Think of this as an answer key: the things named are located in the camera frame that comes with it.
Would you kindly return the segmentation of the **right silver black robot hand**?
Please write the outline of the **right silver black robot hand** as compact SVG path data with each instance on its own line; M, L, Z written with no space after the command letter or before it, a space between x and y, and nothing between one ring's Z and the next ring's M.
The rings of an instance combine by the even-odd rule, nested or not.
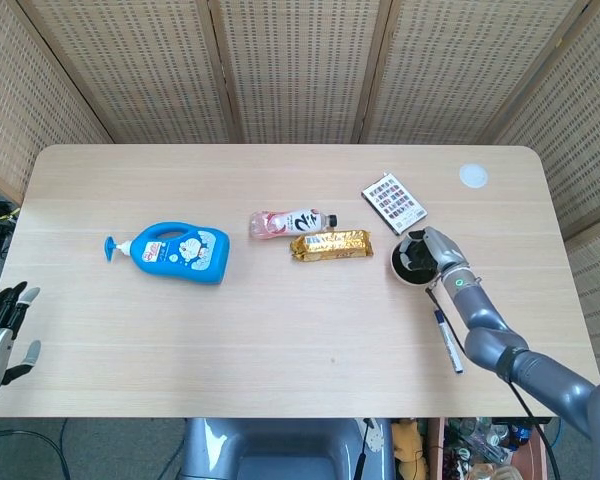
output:
M468 265L459 246L433 227L409 232L397 251L400 261L409 271L429 270L440 274Z

